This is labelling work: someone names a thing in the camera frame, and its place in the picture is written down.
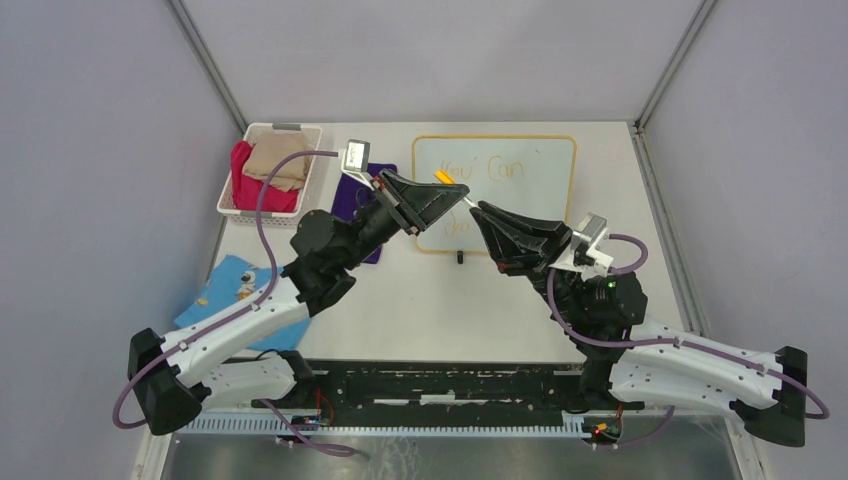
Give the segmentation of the yellow marker cap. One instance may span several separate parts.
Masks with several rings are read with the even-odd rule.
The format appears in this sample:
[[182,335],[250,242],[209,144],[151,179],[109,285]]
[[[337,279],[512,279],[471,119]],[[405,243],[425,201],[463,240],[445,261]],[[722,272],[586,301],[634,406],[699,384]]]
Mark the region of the yellow marker cap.
[[436,171],[434,173],[434,176],[442,184],[446,184],[446,185],[454,185],[455,184],[455,181],[453,180],[453,178],[443,170]]

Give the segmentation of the yellow framed whiteboard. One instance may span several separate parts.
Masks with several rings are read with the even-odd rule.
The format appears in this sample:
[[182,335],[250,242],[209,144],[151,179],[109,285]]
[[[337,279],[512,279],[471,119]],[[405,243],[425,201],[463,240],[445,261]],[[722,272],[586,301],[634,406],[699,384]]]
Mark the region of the yellow framed whiteboard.
[[[577,143],[567,135],[429,135],[411,145],[413,180],[436,182],[443,170],[472,201],[544,220],[568,217]],[[425,253],[485,254],[463,200],[416,240]]]

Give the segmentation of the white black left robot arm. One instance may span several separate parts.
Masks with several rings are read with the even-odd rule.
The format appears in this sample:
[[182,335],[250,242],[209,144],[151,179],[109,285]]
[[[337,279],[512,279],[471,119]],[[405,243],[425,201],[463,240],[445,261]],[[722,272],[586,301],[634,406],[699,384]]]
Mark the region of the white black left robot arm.
[[313,379],[294,354],[233,363],[231,357],[275,331],[338,303],[356,280],[351,271],[395,234],[419,235],[466,199],[464,184],[417,183],[391,170],[369,182],[375,198],[350,221],[325,210],[300,220],[290,244],[295,259],[274,266],[268,283],[245,299],[165,335],[146,328],[129,344],[128,384],[113,408],[122,429],[173,433],[224,399],[281,399],[306,405]]

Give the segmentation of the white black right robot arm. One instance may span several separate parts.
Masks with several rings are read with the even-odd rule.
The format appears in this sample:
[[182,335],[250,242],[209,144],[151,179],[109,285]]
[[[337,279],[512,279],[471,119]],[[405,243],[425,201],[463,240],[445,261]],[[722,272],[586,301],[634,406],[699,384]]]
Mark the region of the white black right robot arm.
[[601,216],[569,227],[484,201],[470,213],[498,271],[527,279],[584,355],[577,392],[585,405],[700,410],[772,444],[805,444],[804,351],[746,350],[648,319],[637,265],[614,265],[603,249],[613,234]]

